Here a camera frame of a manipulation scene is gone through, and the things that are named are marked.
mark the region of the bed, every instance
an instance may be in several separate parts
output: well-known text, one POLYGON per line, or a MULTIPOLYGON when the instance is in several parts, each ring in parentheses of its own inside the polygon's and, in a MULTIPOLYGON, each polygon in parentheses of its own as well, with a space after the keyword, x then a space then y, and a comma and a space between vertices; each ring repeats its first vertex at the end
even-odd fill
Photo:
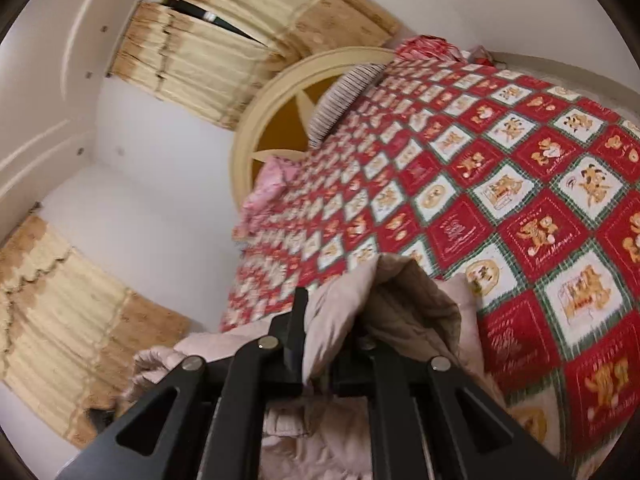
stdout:
POLYGON ((247 110, 237 203, 269 154, 301 169, 244 250, 223 330, 379 252, 434 278, 463 272, 511 415, 578 478, 600 465, 640 401, 638 127, 510 70, 340 49, 283 72, 247 110), (319 95, 363 62, 388 65, 307 152, 319 95))

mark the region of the pink fabric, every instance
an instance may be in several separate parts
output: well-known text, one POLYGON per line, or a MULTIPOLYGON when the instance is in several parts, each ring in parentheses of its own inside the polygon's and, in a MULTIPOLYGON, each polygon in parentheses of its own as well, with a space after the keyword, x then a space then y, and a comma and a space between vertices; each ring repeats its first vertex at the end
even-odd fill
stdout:
POLYGON ((437 36, 415 36, 404 40, 396 48, 396 56, 401 59, 430 59, 441 61, 464 61, 459 48, 437 36))
POLYGON ((271 203, 287 189, 300 165, 292 160, 270 156, 255 179, 254 190, 244 199, 240 211, 240 223, 234 228, 234 238, 252 234, 269 214, 271 203))

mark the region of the blanket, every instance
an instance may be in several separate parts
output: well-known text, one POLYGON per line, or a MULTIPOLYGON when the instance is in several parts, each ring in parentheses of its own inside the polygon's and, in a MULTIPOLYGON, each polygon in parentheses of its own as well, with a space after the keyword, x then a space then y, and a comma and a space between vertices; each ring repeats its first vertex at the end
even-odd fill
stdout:
POLYGON ((486 370, 583 476, 640 400, 640 128, 511 70, 396 60, 249 241, 228 330, 381 252, 474 283, 486 370))
MULTIPOLYGON (((500 391, 482 373, 476 319, 465 313, 474 305, 462 275, 434 282, 412 258, 395 254, 372 258, 325 283, 310 297, 304 322, 303 381, 309 384, 326 372, 360 316, 370 335, 402 355, 424 362, 444 355, 502 403, 500 391)), ((188 336, 173 350, 160 347, 141 352, 127 398, 134 399, 158 382, 186 355, 201 355, 208 361, 226 357, 266 334, 268 327, 263 319, 228 333, 188 336)), ((369 435, 364 399, 315 396, 272 403, 263 425, 260 478, 370 479, 369 435)))

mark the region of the headboard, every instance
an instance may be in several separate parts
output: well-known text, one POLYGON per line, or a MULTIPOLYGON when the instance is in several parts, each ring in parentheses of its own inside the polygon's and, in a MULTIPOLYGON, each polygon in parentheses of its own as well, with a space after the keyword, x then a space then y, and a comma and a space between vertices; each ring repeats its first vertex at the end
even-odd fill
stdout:
POLYGON ((363 63, 389 63, 386 48, 348 46, 307 57, 269 81, 242 115, 234 136, 229 171, 239 208, 270 155, 301 160, 305 128, 318 99, 343 73, 363 63))

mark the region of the beige garment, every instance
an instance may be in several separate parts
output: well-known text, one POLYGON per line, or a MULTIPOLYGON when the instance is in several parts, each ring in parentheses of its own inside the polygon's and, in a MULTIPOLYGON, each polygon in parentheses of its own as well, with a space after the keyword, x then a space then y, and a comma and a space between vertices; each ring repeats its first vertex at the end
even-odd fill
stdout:
POLYGON ((140 4, 111 71, 233 128, 277 73, 317 52, 380 46, 399 23, 369 0, 185 0, 254 40, 160 4, 140 4))
POLYGON ((189 325, 92 265, 37 216, 0 250, 0 378, 78 447, 95 436, 84 409, 110 407, 135 353, 174 344, 189 325))
MULTIPOLYGON (((475 368, 483 367, 475 304, 464 275, 434 282, 412 258, 383 254, 369 260, 325 283, 309 299, 303 379, 308 382, 324 373, 360 314, 376 338, 418 360, 446 355, 504 405, 491 378, 475 368), (459 340, 460 333, 468 339, 459 340), (470 362, 471 355, 476 358, 470 362)), ((270 321, 265 318, 224 334, 191 335, 173 351, 155 348, 140 354, 135 387, 128 394, 138 395, 186 355, 207 360, 233 355, 243 344, 266 334, 270 321)), ((271 404, 264 418, 260 474, 265 480, 370 478, 366 400, 302 397, 271 404)))

